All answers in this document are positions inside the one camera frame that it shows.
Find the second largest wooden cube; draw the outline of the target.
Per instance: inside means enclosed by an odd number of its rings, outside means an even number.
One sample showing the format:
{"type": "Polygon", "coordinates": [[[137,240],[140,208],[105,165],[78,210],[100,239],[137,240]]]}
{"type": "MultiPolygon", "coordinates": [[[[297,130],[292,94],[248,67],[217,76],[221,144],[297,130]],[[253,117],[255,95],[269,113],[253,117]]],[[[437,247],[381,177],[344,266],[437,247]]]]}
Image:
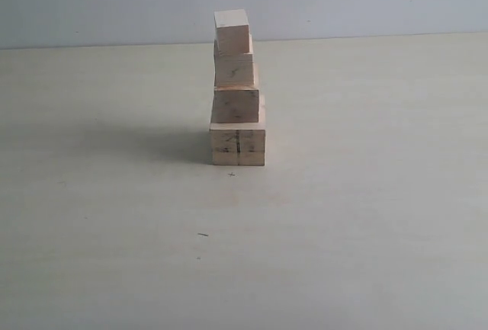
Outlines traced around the second largest wooden cube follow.
{"type": "Polygon", "coordinates": [[[215,71],[213,103],[210,121],[212,123],[257,123],[262,102],[258,66],[239,74],[215,71]]]}

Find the smallest wooden cube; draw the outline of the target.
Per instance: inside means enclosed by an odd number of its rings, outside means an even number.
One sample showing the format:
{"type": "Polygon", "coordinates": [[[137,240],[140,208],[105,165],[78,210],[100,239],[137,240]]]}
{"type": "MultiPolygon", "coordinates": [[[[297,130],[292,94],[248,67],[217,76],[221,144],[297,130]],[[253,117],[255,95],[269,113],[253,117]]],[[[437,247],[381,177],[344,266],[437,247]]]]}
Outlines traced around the smallest wooden cube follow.
{"type": "Polygon", "coordinates": [[[221,56],[250,52],[250,26],[244,9],[215,11],[214,26],[217,49],[221,56]]]}

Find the medium striped wooden cube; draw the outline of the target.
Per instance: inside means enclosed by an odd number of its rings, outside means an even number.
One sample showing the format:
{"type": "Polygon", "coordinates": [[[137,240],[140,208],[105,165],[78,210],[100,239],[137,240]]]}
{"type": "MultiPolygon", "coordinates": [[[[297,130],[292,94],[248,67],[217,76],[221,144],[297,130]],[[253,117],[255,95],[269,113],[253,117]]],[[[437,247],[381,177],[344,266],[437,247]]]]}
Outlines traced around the medium striped wooden cube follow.
{"type": "Polygon", "coordinates": [[[216,86],[251,86],[255,83],[255,63],[252,35],[249,36],[249,52],[232,56],[219,53],[218,43],[213,45],[214,81],[216,86]]]}

